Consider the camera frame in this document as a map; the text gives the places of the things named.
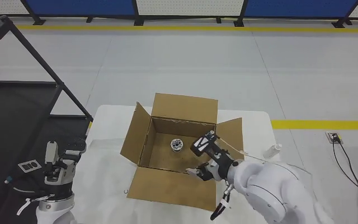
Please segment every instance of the wall outlet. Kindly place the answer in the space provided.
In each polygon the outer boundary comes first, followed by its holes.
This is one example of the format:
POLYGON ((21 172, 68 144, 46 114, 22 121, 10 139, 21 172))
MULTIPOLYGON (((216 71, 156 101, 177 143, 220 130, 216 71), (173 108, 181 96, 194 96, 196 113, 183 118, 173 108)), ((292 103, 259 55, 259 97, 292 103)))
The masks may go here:
POLYGON ((341 137, 341 135, 338 132, 326 132, 326 136, 328 138, 328 141, 330 142, 330 144, 333 144, 333 135, 337 134, 338 138, 340 138, 341 140, 341 144, 343 144, 343 139, 341 137))

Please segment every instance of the small bottle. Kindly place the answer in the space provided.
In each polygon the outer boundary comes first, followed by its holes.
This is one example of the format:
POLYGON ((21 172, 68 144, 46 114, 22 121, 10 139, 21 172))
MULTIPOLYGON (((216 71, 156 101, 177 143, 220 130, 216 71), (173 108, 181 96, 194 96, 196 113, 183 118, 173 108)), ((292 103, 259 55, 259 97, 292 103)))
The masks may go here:
POLYGON ((271 146, 266 152, 263 153, 263 157, 266 159, 274 157, 281 151, 281 147, 281 144, 275 144, 271 146))

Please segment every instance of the cardboard box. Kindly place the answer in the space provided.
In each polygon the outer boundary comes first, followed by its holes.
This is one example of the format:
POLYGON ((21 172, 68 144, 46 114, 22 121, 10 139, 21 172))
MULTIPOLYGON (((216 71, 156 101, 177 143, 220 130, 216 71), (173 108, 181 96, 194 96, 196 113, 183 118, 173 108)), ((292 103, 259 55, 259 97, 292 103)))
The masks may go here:
MULTIPOLYGON (((210 160, 195 156, 192 143, 210 130, 238 150, 243 149, 241 118, 216 124, 218 101, 192 96, 156 94, 150 116, 137 103, 121 155, 138 165, 127 198, 180 204, 214 211, 215 181, 187 175, 210 160), (183 149, 173 152, 173 139, 183 140, 183 149)), ((226 147, 234 159, 243 156, 226 147)))

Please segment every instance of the gray floor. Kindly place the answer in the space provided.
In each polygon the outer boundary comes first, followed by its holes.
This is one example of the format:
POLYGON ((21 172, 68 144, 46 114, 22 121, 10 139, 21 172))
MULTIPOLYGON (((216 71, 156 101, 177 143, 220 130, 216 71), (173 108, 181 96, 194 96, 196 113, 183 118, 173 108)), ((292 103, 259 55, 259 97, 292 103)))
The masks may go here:
MULTIPOLYGON (((290 23, 248 21, 246 25, 290 23)), ((295 22, 295 26, 331 25, 295 22)), ((154 94, 164 92, 215 98, 220 109, 266 111, 271 119, 358 120, 358 34, 23 33, 94 116, 103 104, 135 105, 138 101, 151 106, 154 94)), ((0 41, 0 49, 0 80, 51 80, 12 35, 0 41)), ((65 95, 53 112, 81 113, 65 95)), ((336 165, 324 130, 274 132, 277 142, 284 145, 283 160, 313 174, 315 193, 336 223, 357 224, 357 188, 336 165)), ((340 133, 358 171, 358 131, 340 133)), ((338 159, 348 171, 343 153, 338 153, 338 159)))

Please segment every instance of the white table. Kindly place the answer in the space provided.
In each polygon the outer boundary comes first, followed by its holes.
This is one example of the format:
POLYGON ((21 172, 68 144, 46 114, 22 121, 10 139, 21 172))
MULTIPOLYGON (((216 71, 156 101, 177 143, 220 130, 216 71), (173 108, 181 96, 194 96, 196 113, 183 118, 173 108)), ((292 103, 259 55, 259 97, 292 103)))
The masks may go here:
MULTIPOLYGON (((151 107, 144 107, 151 113, 151 107)), ((212 223, 211 212, 187 206, 126 198, 136 165, 120 155, 134 106, 102 105, 87 137, 87 152, 76 169, 73 183, 76 205, 72 212, 79 223, 212 223)), ((219 110, 218 123, 243 118, 244 150, 262 158, 262 151, 276 143, 270 117, 260 111, 219 110)), ((216 187, 217 200, 224 183, 216 187)), ((216 223, 266 223, 244 196, 232 192, 231 209, 216 223)))

